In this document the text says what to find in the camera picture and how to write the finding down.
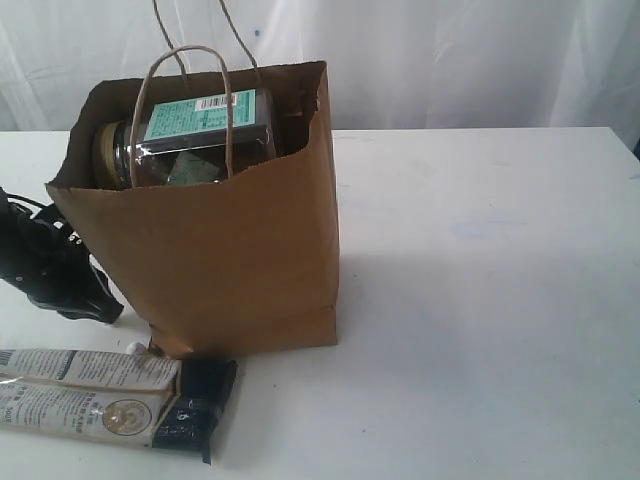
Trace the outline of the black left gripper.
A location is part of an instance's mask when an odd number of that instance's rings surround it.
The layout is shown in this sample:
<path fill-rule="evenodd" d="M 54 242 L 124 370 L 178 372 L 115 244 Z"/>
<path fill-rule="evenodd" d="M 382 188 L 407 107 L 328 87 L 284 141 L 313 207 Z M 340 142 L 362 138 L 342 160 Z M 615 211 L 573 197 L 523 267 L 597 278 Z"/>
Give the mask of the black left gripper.
<path fill-rule="evenodd" d="M 1 279 L 36 307 L 70 320 L 115 323 L 124 306 L 53 205 L 1 192 Z"/>

